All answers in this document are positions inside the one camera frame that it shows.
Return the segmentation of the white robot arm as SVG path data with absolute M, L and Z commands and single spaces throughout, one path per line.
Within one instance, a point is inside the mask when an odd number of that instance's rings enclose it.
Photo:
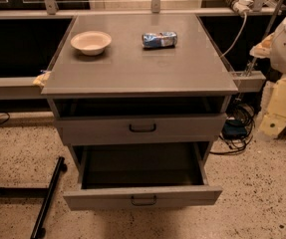
M 282 77 L 273 85 L 259 131 L 270 137 L 277 137 L 286 127 L 286 17 L 276 30 L 250 50 L 255 58 L 270 60 L 271 68 Z

